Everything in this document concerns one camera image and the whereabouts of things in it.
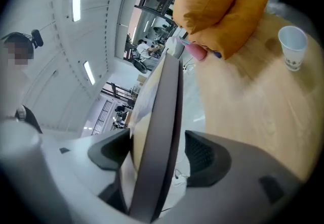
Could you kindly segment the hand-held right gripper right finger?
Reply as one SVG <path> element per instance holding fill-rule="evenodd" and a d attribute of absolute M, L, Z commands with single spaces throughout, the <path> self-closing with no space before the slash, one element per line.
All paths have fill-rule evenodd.
<path fill-rule="evenodd" d="M 190 130 L 185 141 L 188 188 L 158 224 L 269 224 L 302 186 L 253 145 Z"/>

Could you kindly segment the light wooden coffee table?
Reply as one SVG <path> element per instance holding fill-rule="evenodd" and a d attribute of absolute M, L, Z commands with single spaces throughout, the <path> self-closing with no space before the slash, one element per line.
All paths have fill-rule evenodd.
<path fill-rule="evenodd" d="M 324 144 L 324 59 L 309 37 L 300 70 L 288 70 L 278 32 L 289 24 L 265 13 L 236 54 L 208 53 L 195 70 L 207 132 L 259 147 L 305 181 Z"/>

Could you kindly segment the person's black clothing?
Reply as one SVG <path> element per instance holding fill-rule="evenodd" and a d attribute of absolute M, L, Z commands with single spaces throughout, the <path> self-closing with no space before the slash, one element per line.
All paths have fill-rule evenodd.
<path fill-rule="evenodd" d="M 16 110 L 15 117 L 19 121 L 24 121 L 24 122 L 30 124 L 31 126 L 33 126 L 38 131 L 38 133 L 41 133 L 41 134 L 43 133 L 37 120 L 36 120 L 35 115 L 26 106 L 24 106 L 24 105 L 19 106 Z"/>

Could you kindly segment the pink spray bottle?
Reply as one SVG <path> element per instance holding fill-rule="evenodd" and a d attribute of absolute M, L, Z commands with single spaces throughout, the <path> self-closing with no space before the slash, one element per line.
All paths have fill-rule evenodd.
<path fill-rule="evenodd" d="M 187 44 L 186 50 L 198 61 L 202 61 L 207 56 L 207 51 L 196 43 Z"/>

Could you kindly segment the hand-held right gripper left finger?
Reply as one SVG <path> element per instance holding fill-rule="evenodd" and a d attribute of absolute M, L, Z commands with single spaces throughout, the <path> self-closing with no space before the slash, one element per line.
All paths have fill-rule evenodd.
<path fill-rule="evenodd" d="M 102 170 L 88 157 L 89 148 L 111 141 L 123 130 L 72 140 L 57 140 L 43 134 L 42 152 L 50 173 L 68 205 L 71 224 L 132 224 L 125 214 L 99 198 L 113 183 L 115 172 Z"/>

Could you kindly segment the large glass partition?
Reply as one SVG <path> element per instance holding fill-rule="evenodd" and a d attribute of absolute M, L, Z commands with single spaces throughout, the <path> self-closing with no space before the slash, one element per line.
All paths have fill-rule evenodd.
<path fill-rule="evenodd" d="M 149 46 L 164 44 L 177 28 L 173 21 L 175 0 L 121 0 L 114 55 L 133 66 L 133 52 L 140 39 Z"/>

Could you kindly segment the brown photo cover book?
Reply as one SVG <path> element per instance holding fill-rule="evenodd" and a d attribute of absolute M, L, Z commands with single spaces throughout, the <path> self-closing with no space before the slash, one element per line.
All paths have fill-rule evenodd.
<path fill-rule="evenodd" d="M 180 61 L 165 54 L 141 87 L 130 120 L 136 182 L 129 216 L 144 223 L 159 217 L 172 182 L 182 110 L 179 74 Z"/>

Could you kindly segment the white paper cup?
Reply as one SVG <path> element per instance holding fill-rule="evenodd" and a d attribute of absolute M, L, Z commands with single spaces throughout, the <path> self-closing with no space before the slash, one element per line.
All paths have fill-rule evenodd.
<path fill-rule="evenodd" d="M 278 39 L 286 67 L 290 71 L 298 71 L 308 46 L 305 32 L 296 26 L 285 26 L 279 30 Z"/>

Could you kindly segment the black metal railing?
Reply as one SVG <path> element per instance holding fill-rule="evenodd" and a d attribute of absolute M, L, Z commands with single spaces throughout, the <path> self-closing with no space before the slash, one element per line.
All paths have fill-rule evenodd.
<path fill-rule="evenodd" d="M 106 100 L 106 102 L 98 116 L 96 124 L 93 127 L 92 135 L 98 135 L 102 132 L 105 122 L 106 122 L 108 115 L 110 113 L 111 107 L 112 107 L 112 102 Z"/>

